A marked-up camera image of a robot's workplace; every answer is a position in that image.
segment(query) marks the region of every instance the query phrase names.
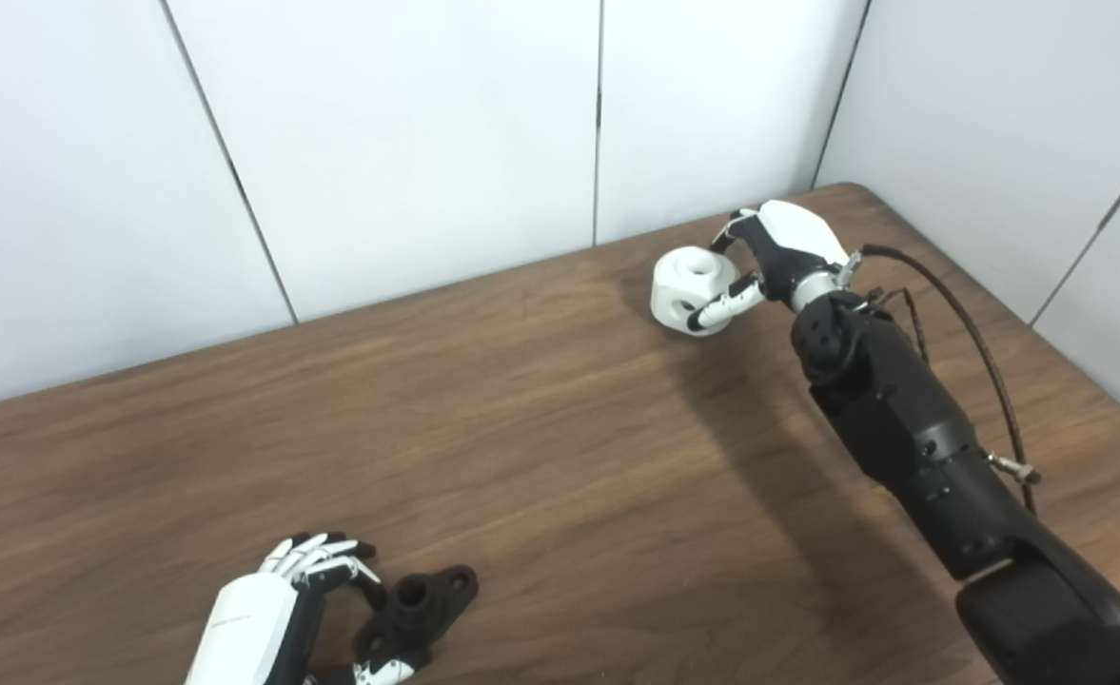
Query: black joint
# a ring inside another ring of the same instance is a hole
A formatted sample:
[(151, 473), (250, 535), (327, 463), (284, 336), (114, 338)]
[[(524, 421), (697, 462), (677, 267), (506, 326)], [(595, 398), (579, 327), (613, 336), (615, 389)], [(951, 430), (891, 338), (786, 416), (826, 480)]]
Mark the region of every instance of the black joint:
[(699, 323), (699, 312), (702, 311), (703, 308), (694, 309), (694, 311), (691, 312), (691, 316), (687, 317), (687, 330), (691, 330), (693, 334), (698, 334), (700, 330), (703, 330), (703, 325)]
[(856, 356), (859, 330), (844, 323), (844, 317), (864, 299), (850, 291), (831, 292), (801, 309), (792, 325), (792, 347), (801, 367), (814, 385), (831, 383), (841, 376)]
[(755, 287), (755, 274), (747, 273), (729, 284), (729, 297), (737, 298), (746, 290)]
[(708, 251), (716, 252), (717, 255), (724, 255), (724, 253), (729, 251), (729, 245), (732, 245), (732, 235), (729, 235), (728, 232), (721, 233), (716, 236), (716, 240), (712, 240), (711, 245), (708, 245)]

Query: wood grain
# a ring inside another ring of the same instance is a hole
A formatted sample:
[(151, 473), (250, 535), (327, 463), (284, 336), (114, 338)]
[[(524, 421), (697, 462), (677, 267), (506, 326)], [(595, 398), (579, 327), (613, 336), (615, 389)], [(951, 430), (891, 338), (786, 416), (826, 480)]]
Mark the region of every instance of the wood grain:
[[(1120, 407), (867, 190), (797, 200), (946, 276), (1043, 516), (1120, 588)], [(421, 685), (989, 681), (954, 584), (808, 400), (791, 313), (710, 339), (651, 320), (652, 263), (724, 220), (0, 403), (0, 682), (181, 682), (213, 594), (297, 529), (376, 543), (391, 580), (480, 573)], [(1004, 451), (952, 313), (899, 264), (871, 284), (915, 285), (934, 367)], [(317, 660), (365, 617), (335, 595)]]

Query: black object with hole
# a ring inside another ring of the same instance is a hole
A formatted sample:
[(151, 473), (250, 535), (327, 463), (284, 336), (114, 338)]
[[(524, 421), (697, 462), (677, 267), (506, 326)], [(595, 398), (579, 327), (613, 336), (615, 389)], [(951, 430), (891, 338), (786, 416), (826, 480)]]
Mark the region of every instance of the black object with hole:
[(477, 593), (479, 580), (467, 565), (403, 576), (390, 589), (384, 610), (357, 635), (352, 646), (356, 663), (368, 659), (376, 673), (400, 659), (420, 670), (433, 659), (429, 645), (446, 635)]

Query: wall seam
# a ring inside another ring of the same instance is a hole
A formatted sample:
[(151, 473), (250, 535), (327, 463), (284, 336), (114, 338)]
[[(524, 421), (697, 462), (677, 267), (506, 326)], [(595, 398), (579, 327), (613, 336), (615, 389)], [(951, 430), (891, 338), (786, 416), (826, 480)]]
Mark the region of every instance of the wall seam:
[(1046, 300), (1042, 303), (1042, 307), (1037, 308), (1037, 313), (1034, 315), (1034, 318), (1030, 318), (1028, 321), (1032, 327), (1037, 326), (1037, 321), (1040, 320), (1042, 316), (1046, 312), (1046, 309), (1051, 307), (1051, 302), (1054, 301), (1055, 295), (1058, 295), (1060, 291), (1063, 290), (1063, 287), (1067, 284), (1067, 279), (1072, 278), (1072, 273), (1074, 273), (1076, 268), (1079, 268), (1080, 262), (1082, 262), (1083, 259), (1085, 259), (1086, 253), (1092, 250), (1093, 244), (1096, 243), (1096, 238), (1100, 238), (1100, 232), (1104, 231), (1104, 227), (1109, 225), (1109, 222), (1112, 220), (1113, 216), (1117, 214), (1117, 209), (1119, 208), (1120, 191), (1117, 195), (1117, 198), (1113, 199), (1113, 204), (1109, 206), (1108, 212), (1104, 213), (1104, 216), (1096, 223), (1096, 229), (1093, 231), (1092, 235), (1090, 235), (1089, 242), (1085, 243), (1085, 246), (1083, 246), (1082, 251), (1080, 251), (1076, 255), (1076, 259), (1072, 261), (1072, 265), (1068, 265), (1066, 272), (1063, 274), (1063, 278), (1060, 279), (1058, 284), (1055, 284), (1054, 289), (1051, 290), (1051, 294), (1047, 295)]
[(825, 125), (825, 135), (821, 139), (821, 151), (818, 153), (818, 165), (813, 168), (813, 178), (809, 181), (809, 190), (818, 186), (818, 177), (821, 175), (821, 162), (825, 160), (825, 149), (830, 148), (830, 134), (834, 131), (834, 121), (839, 120), (839, 105), (843, 103), (843, 92), (847, 91), (847, 79), (851, 76), (851, 66), (856, 65), (856, 51), (860, 47), (860, 36), (864, 36), (864, 24), (868, 21), (869, 9), (872, 9), (872, 0), (864, 3), (864, 12), (860, 13), (860, 24), (856, 27), (856, 40), (851, 44), (851, 56), (847, 58), (847, 68), (843, 69), (843, 81), (839, 83), (839, 95), (834, 97), (834, 109), (830, 113), (830, 123)]
[(183, 41), (183, 34), (180, 28), (178, 28), (178, 22), (175, 20), (175, 15), (171, 12), (171, 6), (169, 6), (168, 0), (158, 0), (159, 4), (162, 6), (162, 13), (167, 17), (167, 25), (171, 29), (171, 35), (175, 36), (175, 44), (180, 51), (180, 57), (183, 58), (183, 66), (187, 67), (187, 73), (192, 78), (192, 86), (195, 87), (195, 94), (199, 97), (199, 105), (204, 107), (204, 114), (208, 120), (208, 126), (212, 129), (212, 134), (216, 138), (217, 144), (221, 148), (221, 153), (225, 158), (225, 165), (230, 168), (230, 176), (234, 180), (234, 187), (237, 187), (239, 198), (242, 198), (243, 208), (246, 209), (246, 218), (251, 222), (251, 228), (255, 229), (255, 237), (259, 238), (259, 245), (261, 251), (263, 251), (263, 259), (268, 260), (269, 269), (272, 270), (272, 278), (276, 281), (276, 287), (281, 291), (281, 299), (284, 300), (284, 308), (289, 311), (289, 318), (297, 326), (300, 323), (298, 320), (298, 312), (293, 309), (293, 301), (289, 300), (289, 291), (284, 288), (284, 279), (281, 279), (281, 270), (277, 269), (276, 260), (272, 259), (272, 251), (269, 250), (268, 240), (263, 237), (263, 228), (260, 226), (259, 218), (255, 217), (255, 209), (251, 207), (250, 198), (246, 196), (246, 187), (243, 186), (243, 179), (237, 175), (237, 168), (234, 166), (233, 157), (230, 156), (230, 147), (225, 144), (225, 137), (221, 134), (221, 126), (217, 125), (217, 118), (212, 113), (212, 104), (208, 104), (208, 97), (204, 92), (204, 86), (199, 83), (199, 75), (195, 71), (195, 65), (192, 62), (192, 55), (187, 50), (187, 44)]
[(603, 170), (603, 45), (606, 40), (606, 0), (598, 0), (598, 103), (594, 118), (594, 235), (590, 246), (598, 246), (598, 184)]

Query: robot finger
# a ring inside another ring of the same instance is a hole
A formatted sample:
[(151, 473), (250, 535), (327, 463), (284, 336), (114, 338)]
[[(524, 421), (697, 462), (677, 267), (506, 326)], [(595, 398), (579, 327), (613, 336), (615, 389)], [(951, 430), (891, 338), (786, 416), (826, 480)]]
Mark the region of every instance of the robot finger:
[(373, 611), (381, 611), (386, 606), (386, 588), (377, 578), (358, 560), (353, 560), (360, 566), (360, 573), (352, 576), (352, 584), (364, 594), (364, 601), (370, 602)]
[(300, 543), (310, 541), (311, 535), (308, 533), (298, 533), (297, 535), (290, 535), (286, 537), (284, 541), (280, 541), (272, 551), (263, 557), (263, 563), (260, 564), (259, 573), (271, 572), (276, 567), (276, 564), (281, 563), (286, 554), (289, 554), (289, 550), (297, 547)]
[(399, 685), (399, 682), (414, 676), (417, 670), (402, 659), (390, 659), (376, 673), (371, 673), (366, 663), (363, 667), (355, 668), (355, 685)]
[(310, 554), (312, 550), (316, 550), (319, 545), (324, 545), (324, 543), (327, 543), (326, 533), (319, 533), (318, 535), (308, 538), (308, 541), (299, 543), (299, 545), (293, 546), (293, 548), (289, 550), (289, 552), (286, 552), (284, 556), (282, 556), (281, 560), (278, 561), (278, 563), (272, 567), (272, 573), (280, 573), (281, 575), (284, 575), (286, 571), (293, 567), (295, 564), (301, 560), (301, 556)]
[(284, 569), (281, 572), (282, 576), (292, 580), (298, 576), (299, 573), (307, 571), (307, 569), (312, 565), (325, 562), (335, 555), (345, 554), (356, 548), (356, 541), (343, 541), (343, 542), (329, 542), (326, 545), (319, 545), (314, 550), (308, 551), (301, 559), (299, 559), (291, 567)]
[(293, 548), (293, 537), (286, 537), (284, 541), (278, 543), (272, 551), (263, 557), (263, 563), (259, 564), (259, 572), (267, 573), (276, 567), (276, 564), (281, 563), (286, 554), (289, 554), (289, 550)]
[(291, 581), (293, 581), (295, 585), (301, 588), (317, 590), (320, 593), (329, 593), (351, 579), (352, 559), (349, 556), (340, 556), (340, 559), (327, 560), (311, 567), (304, 569)]
[[(346, 542), (349, 542), (349, 538), (347, 538), (347, 536), (344, 535), (343, 533), (327, 534), (328, 545), (329, 543), (346, 543)], [(371, 545), (371, 543), (360, 542), (360, 541), (352, 541), (352, 542), (356, 543), (356, 551), (352, 555), (356, 556), (356, 559), (358, 560), (372, 560), (373, 556), (377, 554), (377, 548)]]
[(395, 660), (398, 660), (398, 663), (401, 663), (403, 664), (403, 666), (407, 666), (409, 669), (411, 669), (411, 672), (407, 672), (407, 669), (403, 669), (400, 673), (407, 673), (408, 676), (411, 676), (412, 673), (420, 670), (421, 668), (424, 668), (430, 663), (433, 663), (433, 651), (430, 650), (428, 647), (416, 647), (414, 650), (407, 650), (403, 651), (403, 654), (395, 656), (394, 660), (391, 660), (391, 663), (386, 664), (386, 666), (390, 666), (391, 664), (395, 663)]

